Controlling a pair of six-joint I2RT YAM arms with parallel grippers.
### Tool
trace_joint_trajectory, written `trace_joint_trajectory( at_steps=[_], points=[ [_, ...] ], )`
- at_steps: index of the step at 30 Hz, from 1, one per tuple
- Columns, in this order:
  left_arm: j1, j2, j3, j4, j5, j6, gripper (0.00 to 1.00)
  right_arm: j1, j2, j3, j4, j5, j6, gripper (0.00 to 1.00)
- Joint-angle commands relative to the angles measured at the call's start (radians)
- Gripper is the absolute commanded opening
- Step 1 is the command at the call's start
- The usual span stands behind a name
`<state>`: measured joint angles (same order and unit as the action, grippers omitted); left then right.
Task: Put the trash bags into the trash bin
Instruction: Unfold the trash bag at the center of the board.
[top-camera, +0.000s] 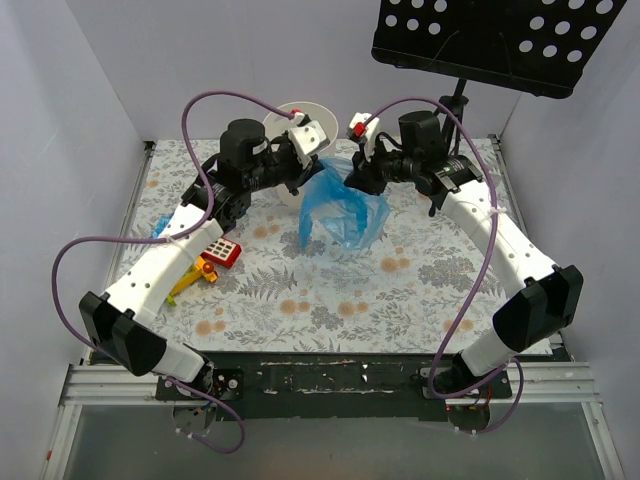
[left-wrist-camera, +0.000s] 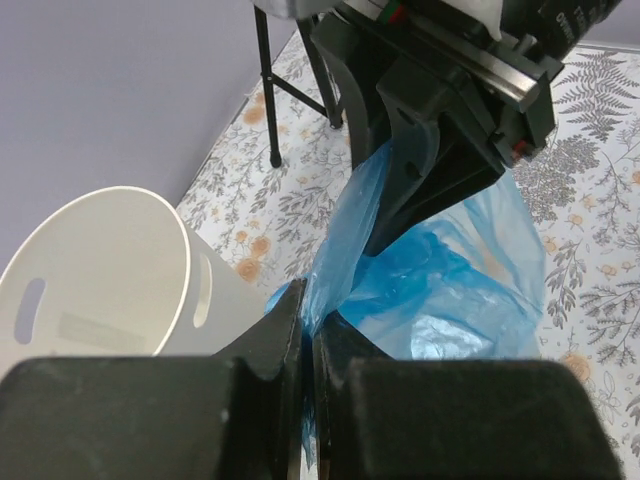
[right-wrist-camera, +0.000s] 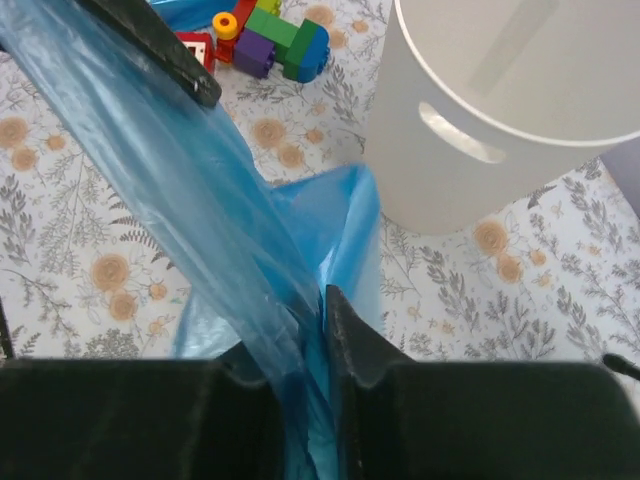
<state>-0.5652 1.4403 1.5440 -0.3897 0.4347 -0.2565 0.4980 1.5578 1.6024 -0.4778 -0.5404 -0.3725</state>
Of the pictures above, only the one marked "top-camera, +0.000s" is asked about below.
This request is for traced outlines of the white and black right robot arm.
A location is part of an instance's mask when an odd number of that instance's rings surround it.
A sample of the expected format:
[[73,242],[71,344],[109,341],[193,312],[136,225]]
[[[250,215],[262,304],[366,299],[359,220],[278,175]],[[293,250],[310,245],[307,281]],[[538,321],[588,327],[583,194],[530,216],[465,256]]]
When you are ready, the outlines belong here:
[[560,267],[541,252],[511,218],[491,203],[488,176],[467,157],[450,154],[440,122],[430,111],[399,120],[401,141],[387,149],[378,118],[354,115],[347,128],[359,150],[345,184],[380,195],[388,183],[411,183],[427,196],[432,212],[448,216],[489,260],[507,296],[490,329],[457,353],[430,387],[441,394],[475,397],[489,374],[515,355],[547,339],[573,321],[583,276],[573,265]]

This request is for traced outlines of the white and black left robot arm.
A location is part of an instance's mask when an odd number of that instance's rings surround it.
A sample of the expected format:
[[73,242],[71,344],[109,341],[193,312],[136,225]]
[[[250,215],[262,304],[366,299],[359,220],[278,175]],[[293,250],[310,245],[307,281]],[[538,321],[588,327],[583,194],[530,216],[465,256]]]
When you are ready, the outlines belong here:
[[318,154],[329,143],[320,123],[301,112],[274,140],[259,121],[232,121],[218,154],[204,164],[207,178],[196,179],[182,195],[160,242],[102,295],[89,292],[81,299],[92,344],[135,376],[174,377],[188,398],[205,398],[213,386],[205,357],[150,325],[187,269],[247,212],[252,194],[280,184],[296,191],[321,171]]

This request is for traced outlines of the blue bag piece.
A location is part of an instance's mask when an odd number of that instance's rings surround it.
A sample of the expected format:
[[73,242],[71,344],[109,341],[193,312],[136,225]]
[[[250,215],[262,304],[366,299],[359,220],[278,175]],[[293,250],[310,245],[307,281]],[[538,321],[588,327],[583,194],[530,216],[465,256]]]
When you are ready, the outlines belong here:
[[153,231],[151,233],[151,238],[152,239],[158,238],[161,235],[161,233],[164,231],[164,229],[167,227],[170,221],[171,221],[170,215],[162,215],[157,221],[155,227],[153,228]]

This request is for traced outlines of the blue plastic trash bag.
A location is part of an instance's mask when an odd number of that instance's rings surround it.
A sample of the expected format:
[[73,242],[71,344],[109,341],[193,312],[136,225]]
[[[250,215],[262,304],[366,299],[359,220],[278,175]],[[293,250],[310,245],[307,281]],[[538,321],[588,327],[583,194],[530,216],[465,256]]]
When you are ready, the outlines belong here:
[[371,247],[381,238],[390,214],[386,198],[346,187],[352,164],[345,158],[324,157],[317,165],[322,170],[304,185],[298,226],[301,247],[309,245],[316,225],[347,250]]

